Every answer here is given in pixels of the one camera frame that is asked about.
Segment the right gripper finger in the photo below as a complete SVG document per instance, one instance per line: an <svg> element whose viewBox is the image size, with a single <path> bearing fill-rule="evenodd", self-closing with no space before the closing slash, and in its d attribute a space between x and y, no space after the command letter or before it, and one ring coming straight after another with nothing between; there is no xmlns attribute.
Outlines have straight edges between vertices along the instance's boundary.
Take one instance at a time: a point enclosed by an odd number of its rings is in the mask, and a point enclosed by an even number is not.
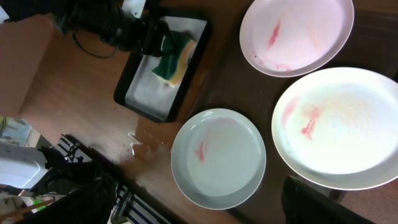
<svg viewBox="0 0 398 224"><path fill-rule="evenodd" d="M284 180L281 202L287 224L373 224L293 176Z"/></svg>

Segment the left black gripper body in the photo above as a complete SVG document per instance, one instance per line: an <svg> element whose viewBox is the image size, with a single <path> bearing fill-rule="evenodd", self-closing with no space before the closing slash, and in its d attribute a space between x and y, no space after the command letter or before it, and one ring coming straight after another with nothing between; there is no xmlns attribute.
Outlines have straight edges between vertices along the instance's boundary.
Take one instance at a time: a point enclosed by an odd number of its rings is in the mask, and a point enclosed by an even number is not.
<svg viewBox="0 0 398 224"><path fill-rule="evenodd" d="M121 9L114 1L67 1L64 11L53 14L57 29L72 34L74 43L91 56L78 41L77 31L86 30L114 47L115 51L138 52L143 55L162 55L162 31L152 16L137 19Z"/></svg>

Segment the green and yellow sponge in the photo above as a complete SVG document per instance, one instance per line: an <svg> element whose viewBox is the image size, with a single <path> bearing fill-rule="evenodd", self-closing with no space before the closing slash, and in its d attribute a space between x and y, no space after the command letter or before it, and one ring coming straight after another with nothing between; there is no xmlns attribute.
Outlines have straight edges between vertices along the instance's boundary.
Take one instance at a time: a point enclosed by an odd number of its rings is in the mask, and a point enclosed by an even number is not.
<svg viewBox="0 0 398 224"><path fill-rule="evenodd" d="M177 86L182 81L196 49L197 43L189 35L170 31L162 43L162 50L173 51L170 55L160 58L158 66L152 73L170 86Z"/></svg>

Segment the large white stained plate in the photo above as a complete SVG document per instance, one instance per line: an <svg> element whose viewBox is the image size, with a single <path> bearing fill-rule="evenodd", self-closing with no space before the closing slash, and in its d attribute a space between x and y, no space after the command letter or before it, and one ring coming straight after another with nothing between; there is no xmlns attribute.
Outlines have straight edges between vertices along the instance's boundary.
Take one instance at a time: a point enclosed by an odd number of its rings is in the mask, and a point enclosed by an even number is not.
<svg viewBox="0 0 398 224"><path fill-rule="evenodd" d="M289 86L271 120L277 152L299 176L338 190L397 178L397 80L327 68Z"/></svg>

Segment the pale blue-white plate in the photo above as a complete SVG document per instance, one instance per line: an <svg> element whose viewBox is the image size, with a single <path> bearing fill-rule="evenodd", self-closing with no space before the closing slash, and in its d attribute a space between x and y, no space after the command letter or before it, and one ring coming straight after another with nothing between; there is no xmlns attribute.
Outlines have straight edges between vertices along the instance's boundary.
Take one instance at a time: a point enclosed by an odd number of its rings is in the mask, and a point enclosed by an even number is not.
<svg viewBox="0 0 398 224"><path fill-rule="evenodd" d="M266 171L266 148L255 125L224 108L191 117L175 137L170 165L180 191L210 210L236 207L257 191Z"/></svg>

